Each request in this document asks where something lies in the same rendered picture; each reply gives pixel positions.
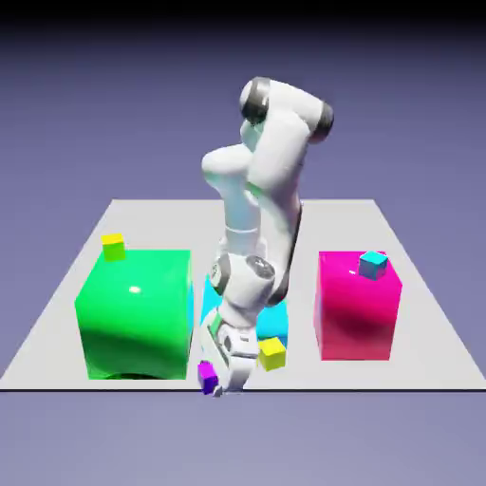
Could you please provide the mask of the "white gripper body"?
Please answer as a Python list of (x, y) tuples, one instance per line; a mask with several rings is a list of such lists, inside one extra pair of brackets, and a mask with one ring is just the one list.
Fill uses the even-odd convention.
[(201, 324), (199, 337), (203, 358), (213, 364), (224, 392), (240, 392), (256, 368), (255, 327), (230, 326), (214, 308)]

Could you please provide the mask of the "small purple cube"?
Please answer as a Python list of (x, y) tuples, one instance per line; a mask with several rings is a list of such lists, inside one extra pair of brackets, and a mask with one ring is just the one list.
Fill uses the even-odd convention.
[(213, 364), (206, 360), (201, 360), (197, 365), (197, 378), (204, 395), (212, 394), (219, 385)]

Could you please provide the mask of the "small yellow cube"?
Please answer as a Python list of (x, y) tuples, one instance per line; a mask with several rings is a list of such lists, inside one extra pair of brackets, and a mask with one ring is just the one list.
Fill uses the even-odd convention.
[(125, 258), (125, 246), (122, 234), (103, 235), (102, 246), (105, 262), (121, 261)]
[(259, 341), (258, 345), (258, 359), (266, 371), (272, 371), (285, 366), (287, 349), (278, 337)]

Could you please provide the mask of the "small cyan cube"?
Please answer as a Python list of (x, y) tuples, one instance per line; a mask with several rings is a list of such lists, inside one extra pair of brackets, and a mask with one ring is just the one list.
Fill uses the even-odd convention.
[(368, 251), (360, 255), (358, 273), (370, 280), (382, 278), (387, 269), (388, 256), (382, 252)]

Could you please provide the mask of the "large cyan box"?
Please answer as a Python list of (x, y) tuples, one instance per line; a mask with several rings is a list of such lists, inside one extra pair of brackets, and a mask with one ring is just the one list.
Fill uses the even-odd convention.
[[(222, 297), (213, 289), (209, 275), (206, 275), (200, 315), (201, 324), (209, 312), (213, 308), (217, 308), (221, 302)], [(286, 301), (280, 302), (275, 307), (264, 308), (260, 312), (257, 318), (256, 334), (259, 341), (277, 337), (284, 347), (288, 346), (289, 317)]]

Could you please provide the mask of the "large green box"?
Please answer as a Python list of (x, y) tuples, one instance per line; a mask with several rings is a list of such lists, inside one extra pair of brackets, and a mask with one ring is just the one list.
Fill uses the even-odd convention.
[(194, 326), (188, 250), (100, 255), (75, 299), (91, 380), (186, 378)]

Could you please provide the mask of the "large pink box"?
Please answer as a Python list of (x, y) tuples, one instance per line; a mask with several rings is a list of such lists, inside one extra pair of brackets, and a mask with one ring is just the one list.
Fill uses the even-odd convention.
[(374, 281), (358, 273), (368, 251), (318, 255), (313, 324), (323, 361), (387, 361), (402, 294), (402, 281), (388, 258)]

